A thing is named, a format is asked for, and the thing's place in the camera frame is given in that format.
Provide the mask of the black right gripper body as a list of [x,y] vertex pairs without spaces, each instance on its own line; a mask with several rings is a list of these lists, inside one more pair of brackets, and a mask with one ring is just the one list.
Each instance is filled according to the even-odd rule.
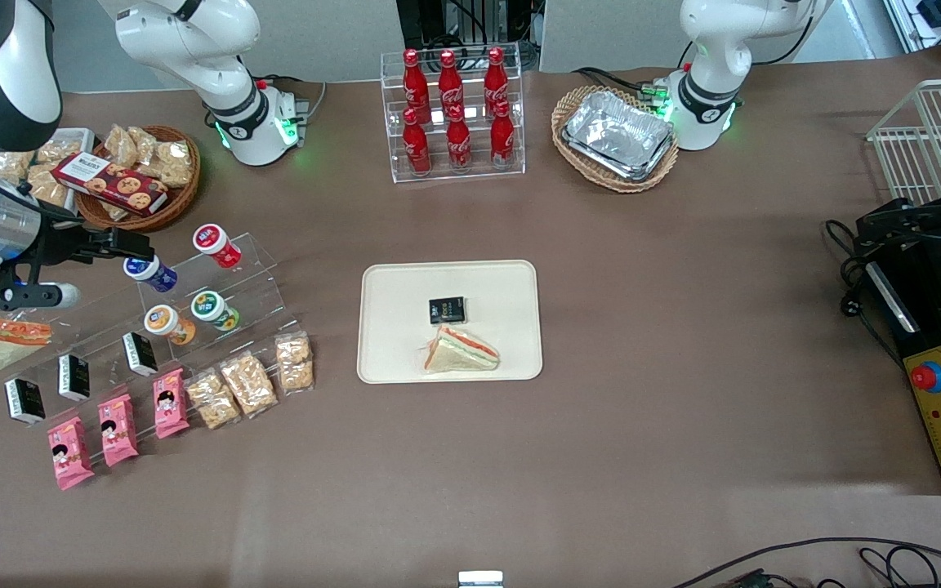
[[92,265],[100,258],[117,258],[120,252],[111,231],[86,227],[82,219],[72,220],[64,209],[58,207],[38,208],[37,237],[25,251],[25,264],[34,267],[79,263]]

